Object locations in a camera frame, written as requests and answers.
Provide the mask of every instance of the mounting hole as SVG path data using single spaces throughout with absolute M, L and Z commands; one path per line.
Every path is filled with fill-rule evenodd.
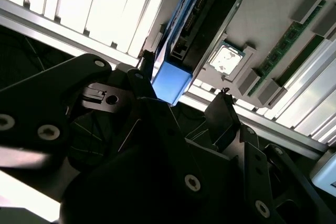
M 10 115 L 0 114 L 0 131 L 7 131 L 13 128 L 15 120 Z
M 167 134 L 168 134 L 169 136 L 173 136 L 173 135 L 175 135 L 175 131 L 172 130 L 172 129 L 168 129 L 168 130 L 167 130 Z
M 37 135 L 42 140 L 56 140 L 60 136 L 60 130 L 54 125 L 45 124 L 37 129 Z
M 275 147 L 275 151 L 276 151 L 279 155 L 282 155 L 282 154 L 283 154 L 282 150 L 280 150 L 278 147 Z
M 258 210 L 258 212 L 264 217 L 264 218 L 269 218 L 270 216 L 270 212 L 268 207 L 265 205 L 265 203 L 263 203 L 260 200 L 257 200 L 255 203 L 255 206 Z
M 94 64 L 96 64 L 98 67 L 104 67 L 105 66 L 105 63 L 100 61 L 100 60 L 95 60 L 94 62 L 95 62 Z
M 186 175 L 184 177 L 184 182 L 191 191 L 199 191 L 201 189 L 201 183 L 194 175 Z
M 135 76 L 138 77 L 139 79 L 143 79 L 143 76 L 139 73 L 136 73 Z
M 119 101 L 119 98 L 116 95 L 110 95 L 106 98 L 106 103 L 109 105 L 114 105 Z
M 247 129 L 248 133 L 254 134 L 254 131 L 250 127 L 247 127 L 246 129 Z
M 263 174 L 262 171 L 261 171 L 259 168 L 256 168 L 256 171 L 257 171 L 257 173 L 258 173 L 259 175 L 262 175 L 262 174 Z

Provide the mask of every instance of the metal frame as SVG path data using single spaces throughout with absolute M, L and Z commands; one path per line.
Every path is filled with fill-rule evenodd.
M 88 38 L 8 0 L 0 0 L 0 25 L 74 56 L 88 52 L 100 56 L 114 65 L 124 62 L 136 66 L 138 63 L 137 59 L 127 54 Z M 209 104 L 209 101 L 196 95 L 187 93 L 185 96 L 200 102 L 201 106 Z M 245 124 L 253 127 L 261 137 L 304 156 L 318 159 L 328 148 L 326 145 L 318 143 L 254 112 L 239 106 L 235 106 L 235 109 L 240 119 Z
M 0 25 L 73 56 L 88 52 L 114 65 L 124 62 L 136 66 L 139 61 L 8 0 L 0 0 Z
M 205 108 L 210 104 L 209 101 L 189 92 L 185 93 L 184 97 L 198 102 Z M 238 105 L 234 105 L 234 109 L 240 121 L 250 126 L 257 135 L 291 151 L 310 159 L 318 160 L 328 150 L 327 145 L 271 121 L 254 111 L 244 109 Z

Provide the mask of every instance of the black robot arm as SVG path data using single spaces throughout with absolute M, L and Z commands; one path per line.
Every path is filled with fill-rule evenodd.
M 95 55 L 1 90 L 0 100 L 2 168 L 57 170 L 71 121 L 92 110 L 120 118 L 118 148 L 71 182 L 60 223 L 336 223 L 281 147 L 260 150 L 225 92 L 205 112 L 220 153 L 184 138 L 142 71 L 125 64 L 111 71 Z

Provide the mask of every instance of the blue cover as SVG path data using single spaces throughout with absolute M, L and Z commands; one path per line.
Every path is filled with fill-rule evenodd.
M 152 85 L 159 99 L 176 105 L 191 79 L 192 74 L 165 61 Z

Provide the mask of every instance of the screw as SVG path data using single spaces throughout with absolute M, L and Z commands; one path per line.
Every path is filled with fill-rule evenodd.
M 135 76 L 138 77 L 138 78 L 140 78 L 140 79 L 143 79 L 143 76 L 141 74 L 139 74 L 139 73 L 136 73 Z
M 276 151 L 279 155 L 282 155 L 282 154 L 283 154 L 282 150 L 280 150 L 278 147 L 275 147 L 275 151 Z
M 56 126 L 46 124 L 38 128 L 37 134 L 43 140 L 55 140 L 60 136 L 60 130 Z
M 0 131 L 7 131 L 13 128 L 15 120 L 10 115 L 0 114 Z
M 250 127 L 247 127 L 246 129 L 247 129 L 248 133 L 254 134 L 254 131 Z
M 265 203 L 263 203 L 260 200 L 257 200 L 256 203 L 256 208 L 258 210 L 258 212 L 264 217 L 264 218 L 269 218 L 270 216 L 270 212 L 268 207 L 265 205 Z
M 186 175 L 184 181 L 187 187 L 192 191 L 199 191 L 201 189 L 201 183 L 194 175 Z
M 104 67 L 105 66 L 105 63 L 100 61 L 100 60 L 96 60 L 95 61 L 95 64 L 98 66 L 98 67 Z

